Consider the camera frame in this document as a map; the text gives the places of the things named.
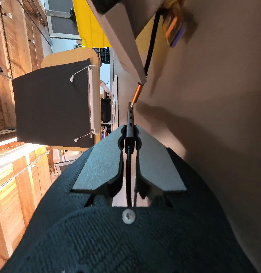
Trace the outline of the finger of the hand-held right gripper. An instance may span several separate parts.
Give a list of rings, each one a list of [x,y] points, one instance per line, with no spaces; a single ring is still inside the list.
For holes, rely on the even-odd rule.
[[[164,0],[123,0],[136,39],[162,6]]]
[[[118,60],[126,72],[141,84],[146,83],[146,74],[138,52],[135,37],[129,21],[126,7],[116,3],[107,12],[101,14],[94,1],[87,1],[100,27],[115,51]]]

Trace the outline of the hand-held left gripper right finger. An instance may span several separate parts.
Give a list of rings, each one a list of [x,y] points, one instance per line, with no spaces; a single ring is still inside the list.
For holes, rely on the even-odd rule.
[[[167,148],[142,127],[135,128],[136,186],[141,198],[153,200],[156,196],[186,192]]]

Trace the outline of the grey framed window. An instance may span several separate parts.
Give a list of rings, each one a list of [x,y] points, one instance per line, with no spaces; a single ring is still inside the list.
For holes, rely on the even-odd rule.
[[[51,38],[81,41],[72,0],[44,0],[44,7]]]

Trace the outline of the dark grey usb hub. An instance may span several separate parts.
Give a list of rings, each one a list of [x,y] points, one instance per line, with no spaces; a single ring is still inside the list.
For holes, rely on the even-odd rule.
[[[126,200],[127,206],[132,206],[131,198],[131,161],[132,154],[135,148],[135,129],[134,129],[134,119],[133,119],[133,107],[132,103],[129,102],[128,112],[127,112],[127,122],[126,122],[126,136],[125,136],[125,153],[126,153]]]

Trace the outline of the purple and orange object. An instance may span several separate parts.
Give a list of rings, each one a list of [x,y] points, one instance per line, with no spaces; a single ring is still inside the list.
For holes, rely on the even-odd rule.
[[[170,48],[174,48],[186,30],[186,22],[181,13],[169,12],[163,19],[163,31]]]

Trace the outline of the yellow plastic bin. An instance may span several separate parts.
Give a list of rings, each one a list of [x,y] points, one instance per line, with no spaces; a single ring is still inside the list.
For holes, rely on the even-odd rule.
[[[94,1],[97,10],[103,14],[116,3],[122,1]],[[95,15],[87,1],[73,1],[77,20],[78,33],[82,39],[82,45],[87,48],[112,47],[100,27]]]

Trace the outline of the white plastic bracket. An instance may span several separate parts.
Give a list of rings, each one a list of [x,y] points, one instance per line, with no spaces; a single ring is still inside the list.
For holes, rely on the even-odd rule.
[[[100,79],[98,67],[92,64],[88,66],[88,105],[91,133],[98,135],[101,129]]]

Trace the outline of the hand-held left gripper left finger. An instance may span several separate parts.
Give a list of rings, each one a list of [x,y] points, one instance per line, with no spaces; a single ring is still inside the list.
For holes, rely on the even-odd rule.
[[[121,125],[92,149],[72,190],[120,192],[123,184],[125,125]]]

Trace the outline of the black flat panel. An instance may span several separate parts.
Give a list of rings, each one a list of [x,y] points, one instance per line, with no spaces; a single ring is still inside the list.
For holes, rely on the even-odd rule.
[[[17,141],[74,148],[94,146],[94,137],[90,137],[88,68],[84,69],[89,65],[87,59],[44,67],[12,80]]]

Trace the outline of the light wooden board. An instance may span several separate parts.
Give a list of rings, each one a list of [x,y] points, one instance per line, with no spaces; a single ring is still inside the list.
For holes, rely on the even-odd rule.
[[[90,63],[96,66],[97,71],[97,91],[99,91],[98,98],[100,99],[100,59],[92,48],[79,48],[73,50],[67,50],[63,52],[49,54],[44,57],[41,68],[63,65],[68,63],[75,63],[79,61],[84,61],[90,58]],[[93,135],[94,144],[97,144],[101,140],[100,133]],[[71,150],[71,151],[81,151],[85,152],[88,148],[81,147],[63,147],[50,145],[53,149],[57,150]]]

